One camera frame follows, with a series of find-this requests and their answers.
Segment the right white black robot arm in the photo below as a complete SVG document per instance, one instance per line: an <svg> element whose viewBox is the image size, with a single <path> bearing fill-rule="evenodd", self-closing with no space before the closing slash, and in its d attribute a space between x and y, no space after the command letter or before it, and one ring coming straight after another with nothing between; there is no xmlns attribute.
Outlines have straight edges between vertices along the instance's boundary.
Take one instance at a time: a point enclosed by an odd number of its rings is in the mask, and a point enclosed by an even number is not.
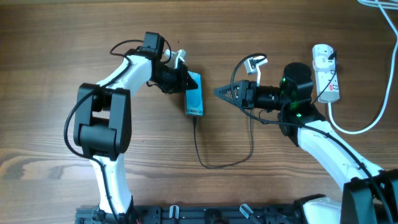
<svg viewBox="0 0 398 224"><path fill-rule="evenodd" d="M296 200L295 222L397 223L397 170L382 169L339 137L311 103L312 90L310 68L294 62L285 66L278 87L231 80L214 94L263 123L249 110L277 111L274 124L282 134L312 155L341 188L340 201L323 194Z"/></svg>

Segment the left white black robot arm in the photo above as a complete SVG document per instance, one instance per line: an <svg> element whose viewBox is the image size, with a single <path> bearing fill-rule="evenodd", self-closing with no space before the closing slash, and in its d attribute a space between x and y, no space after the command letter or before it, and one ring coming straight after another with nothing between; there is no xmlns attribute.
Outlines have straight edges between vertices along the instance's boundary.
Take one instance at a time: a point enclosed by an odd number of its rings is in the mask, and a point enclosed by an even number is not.
<svg viewBox="0 0 398 224"><path fill-rule="evenodd" d="M120 54L121 65L96 84L83 83L64 126L69 150L94 168L100 201L92 216L100 223L138 223L124 154L132 136L131 99L142 85L165 94L196 90L185 65L186 51L173 51L158 33L146 32L139 46Z"/></svg>

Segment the blue screen smartphone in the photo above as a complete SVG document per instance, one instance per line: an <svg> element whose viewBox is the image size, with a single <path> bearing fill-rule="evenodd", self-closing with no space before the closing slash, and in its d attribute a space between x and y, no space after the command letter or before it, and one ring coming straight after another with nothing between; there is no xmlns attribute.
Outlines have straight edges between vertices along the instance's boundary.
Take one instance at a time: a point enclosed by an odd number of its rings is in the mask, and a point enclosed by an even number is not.
<svg viewBox="0 0 398 224"><path fill-rule="evenodd" d="M195 72L188 72L192 79L197 83L198 88L187 90L185 93L185 112L191 116L203 116L203 95L201 87L201 75Z"/></svg>

